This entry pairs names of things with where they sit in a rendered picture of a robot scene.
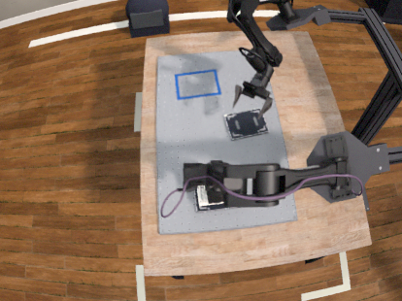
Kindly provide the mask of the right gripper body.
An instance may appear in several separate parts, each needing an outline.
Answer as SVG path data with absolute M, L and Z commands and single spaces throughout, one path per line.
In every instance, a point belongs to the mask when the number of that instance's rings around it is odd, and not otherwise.
M 262 75 L 257 72 L 254 75 L 254 77 L 258 78 L 258 79 L 260 78 L 260 76 L 262 76 Z M 265 98 L 264 100 L 266 100 L 267 98 L 270 98 L 273 101 L 273 98 L 270 97 L 270 91 L 266 90 L 266 87 L 270 81 L 268 81 L 268 78 L 266 76 L 264 78 L 265 79 L 264 79 L 262 86 L 257 86 L 257 85 L 244 81 L 243 85 L 245 85 L 245 86 L 243 87 L 242 94 L 246 95 L 252 99 L 255 98 L 255 94 L 256 94 L 256 95 L 258 95 L 257 97 L 260 96 L 259 98 L 262 98 L 262 99 Z M 247 87 L 247 86 L 249 86 L 249 87 Z

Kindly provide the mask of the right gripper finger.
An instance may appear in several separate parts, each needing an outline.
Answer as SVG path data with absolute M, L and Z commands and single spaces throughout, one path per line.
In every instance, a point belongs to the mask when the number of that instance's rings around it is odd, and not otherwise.
M 271 109 L 271 106 L 272 106 L 272 99 L 267 98 L 266 101 L 265 101 L 265 103 L 264 103 L 264 105 L 263 105 L 263 107 L 262 107 L 262 109 L 261 109 L 261 111 L 260 111 L 260 113 L 259 113 L 259 116 L 258 116 L 257 119 L 260 119 L 260 117 L 261 117 L 264 113 L 266 113 L 269 109 Z
M 238 95 L 238 93 L 239 93 L 239 95 Z M 234 102 L 233 102 L 233 108 L 234 108 L 235 105 L 237 104 L 237 102 L 238 102 L 238 100 L 239 100 L 241 94 L 242 94 L 241 86 L 236 84 L 236 85 L 235 85 L 235 98 L 234 98 Z

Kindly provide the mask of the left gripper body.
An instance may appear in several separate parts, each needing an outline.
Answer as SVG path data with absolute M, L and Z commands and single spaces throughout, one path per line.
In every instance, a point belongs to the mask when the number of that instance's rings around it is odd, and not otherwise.
M 205 186 L 205 191 L 207 191 L 207 197 L 208 197 L 208 203 L 212 204 L 212 203 L 218 203 L 218 202 L 222 202 L 222 192 L 221 191 L 212 191 L 211 188 L 207 187 L 207 182 L 188 182 L 185 190 L 189 190 L 195 186 L 200 186 L 200 185 L 204 185 Z M 214 198 L 217 197 L 217 198 Z M 214 199 L 212 199 L 214 198 Z

